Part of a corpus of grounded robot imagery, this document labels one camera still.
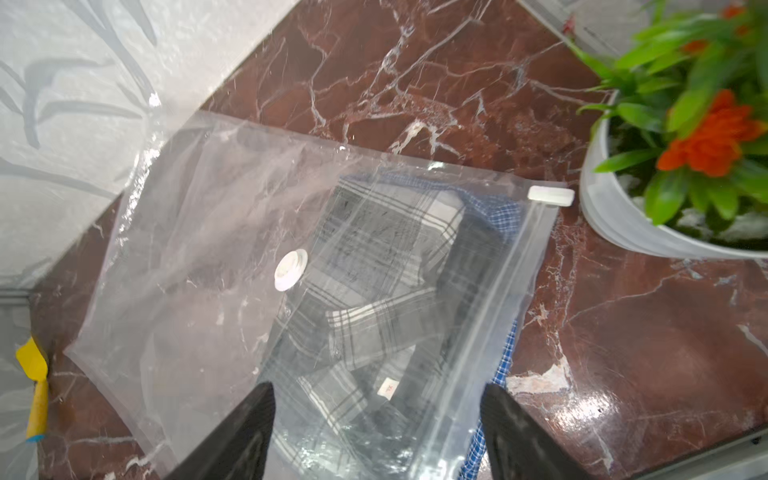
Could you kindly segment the grey black plaid shirt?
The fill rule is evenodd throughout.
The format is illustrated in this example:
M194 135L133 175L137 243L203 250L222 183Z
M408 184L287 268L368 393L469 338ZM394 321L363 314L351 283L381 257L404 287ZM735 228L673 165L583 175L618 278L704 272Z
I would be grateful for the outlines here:
M464 206L454 194L341 178L309 246L309 263L276 320L262 377L275 389L272 450L302 479L364 479L356 442L382 435L373 418L415 346L439 332L409 308L427 307L446 266Z

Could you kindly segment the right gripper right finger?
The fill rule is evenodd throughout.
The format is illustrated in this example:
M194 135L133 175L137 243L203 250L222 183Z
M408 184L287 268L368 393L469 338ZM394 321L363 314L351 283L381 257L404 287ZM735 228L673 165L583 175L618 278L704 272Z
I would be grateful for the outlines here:
M501 386L485 386L480 419L494 479L591 477Z

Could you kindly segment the blue checked shirt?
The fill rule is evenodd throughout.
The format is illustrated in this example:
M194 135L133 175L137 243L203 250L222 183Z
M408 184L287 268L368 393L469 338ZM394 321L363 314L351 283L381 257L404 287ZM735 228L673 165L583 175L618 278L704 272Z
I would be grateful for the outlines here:
M464 206L446 266L427 307L410 297L377 303L379 315L409 308L436 321L402 376L387 376L392 396L373 418L382 435L359 440L364 479L474 479L490 449L480 420L487 384L503 387L518 323L531 301L542 246L552 227L548 207L476 186L386 173L383 185L456 195Z

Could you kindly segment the potted artificial flower plant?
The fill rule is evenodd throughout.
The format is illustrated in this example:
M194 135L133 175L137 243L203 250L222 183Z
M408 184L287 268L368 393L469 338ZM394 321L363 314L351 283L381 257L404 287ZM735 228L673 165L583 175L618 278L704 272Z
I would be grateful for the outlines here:
M674 259L767 256L767 5L670 14L615 59L575 50L608 99L580 173L603 239Z

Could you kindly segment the yellow silicone spatula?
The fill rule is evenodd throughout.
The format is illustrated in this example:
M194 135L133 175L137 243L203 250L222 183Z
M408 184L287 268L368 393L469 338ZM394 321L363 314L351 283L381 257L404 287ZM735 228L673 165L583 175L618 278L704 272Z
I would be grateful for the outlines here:
M49 383L48 361L33 337L16 351L16 359L25 375L34 382L30 414L27 423L26 441L40 442L47 432Z

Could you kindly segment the clear plastic vacuum bag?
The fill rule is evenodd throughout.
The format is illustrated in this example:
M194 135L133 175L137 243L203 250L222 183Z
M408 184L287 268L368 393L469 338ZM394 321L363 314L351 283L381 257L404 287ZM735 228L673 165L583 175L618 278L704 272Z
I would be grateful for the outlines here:
M66 353L162 475L268 382L269 479L470 479L558 194L200 112L145 141Z

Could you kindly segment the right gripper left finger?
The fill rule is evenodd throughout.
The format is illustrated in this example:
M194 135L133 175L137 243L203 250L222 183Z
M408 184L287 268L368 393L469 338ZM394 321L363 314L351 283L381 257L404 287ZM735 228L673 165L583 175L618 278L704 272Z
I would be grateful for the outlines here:
M258 384L165 478L262 479L275 413L273 385Z

